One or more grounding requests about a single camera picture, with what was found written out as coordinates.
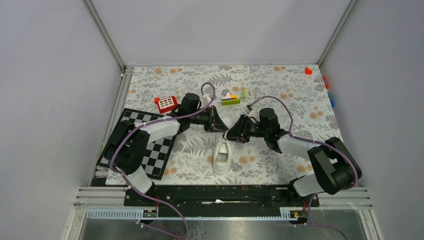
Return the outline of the white sneaker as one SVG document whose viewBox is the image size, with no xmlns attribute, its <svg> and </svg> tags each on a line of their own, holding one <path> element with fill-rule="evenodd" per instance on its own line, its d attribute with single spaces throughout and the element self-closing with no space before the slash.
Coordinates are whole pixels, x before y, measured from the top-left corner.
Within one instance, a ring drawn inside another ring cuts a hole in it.
<svg viewBox="0 0 424 240">
<path fill-rule="evenodd" d="M 236 121 L 235 118 L 229 118 L 229 128 L 231 128 Z M 236 143 L 227 140 L 227 131 L 215 134 L 212 170 L 217 175 L 226 174 L 230 170 L 233 161 L 233 151 Z"/>
</svg>

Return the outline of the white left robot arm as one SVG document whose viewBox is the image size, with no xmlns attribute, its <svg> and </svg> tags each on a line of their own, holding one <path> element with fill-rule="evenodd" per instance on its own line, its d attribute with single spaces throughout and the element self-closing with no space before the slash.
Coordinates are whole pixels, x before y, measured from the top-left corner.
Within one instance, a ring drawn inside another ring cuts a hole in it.
<svg viewBox="0 0 424 240">
<path fill-rule="evenodd" d="M 153 182 L 142 166 L 148 145 L 181 134 L 191 125 L 201 125 L 208 133 L 224 133 L 229 129 L 214 105 L 209 102 L 202 107 L 200 96 L 187 93 L 166 116 L 139 125 L 129 120 L 118 122 L 100 155 L 113 172 L 122 175 L 137 190 L 136 199 L 148 206 L 155 200 Z"/>
</svg>

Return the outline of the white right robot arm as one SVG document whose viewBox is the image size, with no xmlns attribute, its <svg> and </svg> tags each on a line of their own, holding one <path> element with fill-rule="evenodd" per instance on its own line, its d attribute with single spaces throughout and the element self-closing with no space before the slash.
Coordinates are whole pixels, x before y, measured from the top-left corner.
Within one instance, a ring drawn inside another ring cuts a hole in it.
<svg viewBox="0 0 424 240">
<path fill-rule="evenodd" d="M 225 137 L 242 144 L 248 143 L 252 137 L 262 138 L 272 151 L 310 161 L 313 174 L 292 180 L 293 188 L 286 193 L 287 201 L 293 206 L 301 205 L 314 193 L 334 195 L 351 188 L 362 177 L 361 168 L 339 138 L 331 137 L 322 142 L 291 136 L 280 127 L 272 108 L 261 109 L 258 121 L 242 114 Z"/>
</svg>

